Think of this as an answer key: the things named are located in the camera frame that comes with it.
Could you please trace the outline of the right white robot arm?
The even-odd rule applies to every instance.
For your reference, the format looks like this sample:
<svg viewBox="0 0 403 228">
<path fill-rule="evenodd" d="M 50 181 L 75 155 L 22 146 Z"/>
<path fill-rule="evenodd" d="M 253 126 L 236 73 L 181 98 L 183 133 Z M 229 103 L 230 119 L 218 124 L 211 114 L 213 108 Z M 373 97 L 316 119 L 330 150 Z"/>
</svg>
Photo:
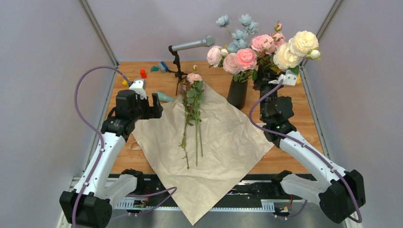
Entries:
<svg viewBox="0 0 403 228">
<path fill-rule="evenodd" d="M 360 208 L 366 203 L 364 179 L 357 170 L 347 171 L 312 146 L 290 123 L 294 116 L 292 99 L 278 96 L 277 91 L 285 85 L 294 86 L 297 73 L 284 70 L 276 73 L 267 66 L 258 66 L 252 75 L 253 89 L 259 91 L 259 100 L 252 106 L 260 106 L 259 119 L 264 123 L 253 125 L 264 132 L 276 147 L 290 154 L 315 178 L 308 180 L 282 171 L 271 185 L 277 198 L 295 195 L 318 205 L 334 223 L 350 219 L 362 223 Z"/>
</svg>

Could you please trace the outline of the cream white flower stem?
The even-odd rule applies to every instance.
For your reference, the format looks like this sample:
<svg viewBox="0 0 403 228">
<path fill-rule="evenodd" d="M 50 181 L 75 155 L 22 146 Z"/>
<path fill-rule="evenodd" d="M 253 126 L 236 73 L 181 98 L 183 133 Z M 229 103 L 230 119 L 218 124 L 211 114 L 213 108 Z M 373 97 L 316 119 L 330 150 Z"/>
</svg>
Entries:
<svg viewBox="0 0 403 228">
<path fill-rule="evenodd" d="M 319 51 L 319 41 L 316 35 L 310 31 L 297 32 L 289 40 L 281 38 L 274 43 L 274 51 L 269 51 L 263 66 L 276 73 L 287 70 L 297 71 L 298 66 L 304 59 L 320 60 L 322 52 Z"/>
</svg>

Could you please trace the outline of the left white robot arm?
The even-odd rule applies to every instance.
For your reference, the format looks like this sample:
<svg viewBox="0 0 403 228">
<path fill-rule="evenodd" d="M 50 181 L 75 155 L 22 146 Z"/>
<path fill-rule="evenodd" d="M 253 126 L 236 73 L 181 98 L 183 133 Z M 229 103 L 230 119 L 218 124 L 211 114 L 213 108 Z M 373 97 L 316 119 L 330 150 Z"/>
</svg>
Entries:
<svg viewBox="0 0 403 228">
<path fill-rule="evenodd" d="M 157 93 L 153 103 L 134 90 L 118 92 L 116 106 L 99 131 L 99 142 L 83 176 L 72 191 L 64 191 L 59 202 L 72 227 L 105 228 L 115 206 L 129 193 L 141 196 L 145 182 L 137 175 L 122 174 L 107 186 L 110 171 L 118 154 L 135 129 L 138 120 L 161 118 L 163 107 Z"/>
</svg>

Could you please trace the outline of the peach paper bouquet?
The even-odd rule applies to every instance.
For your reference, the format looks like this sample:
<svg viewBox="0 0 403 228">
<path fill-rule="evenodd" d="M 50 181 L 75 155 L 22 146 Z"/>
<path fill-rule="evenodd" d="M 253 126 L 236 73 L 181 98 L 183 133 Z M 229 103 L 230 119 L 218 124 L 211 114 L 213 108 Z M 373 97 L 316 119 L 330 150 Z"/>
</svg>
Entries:
<svg viewBox="0 0 403 228">
<path fill-rule="evenodd" d="M 139 120 L 133 136 L 162 184 L 196 224 L 274 146 L 239 109 L 205 85 L 201 139 L 185 126 L 182 97 L 163 104 L 159 119 Z"/>
</svg>

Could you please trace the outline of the flower stems bunch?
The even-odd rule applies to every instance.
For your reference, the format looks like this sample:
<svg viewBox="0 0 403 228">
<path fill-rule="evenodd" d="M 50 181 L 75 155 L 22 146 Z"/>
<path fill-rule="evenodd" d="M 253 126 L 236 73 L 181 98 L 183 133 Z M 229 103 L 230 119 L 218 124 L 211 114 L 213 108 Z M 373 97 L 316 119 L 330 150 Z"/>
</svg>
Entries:
<svg viewBox="0 0 403 228">
<path fill-rule="evenodd" d="M 189 169 L 189 157 L 186 149 L 189 126 L 195 127 L 196 165 L 198 165 L 198 157 L 203 156 L 201 104 L 204 102 L 205 88 L 202 76 L 195 72 L 189 73 L 185 79 L 180 81 L 179 92 L 184 106 L 184 131 L 179 147 L 185 153 L 183 158 L 186 160 L 186 168 Z"/>
</svg>

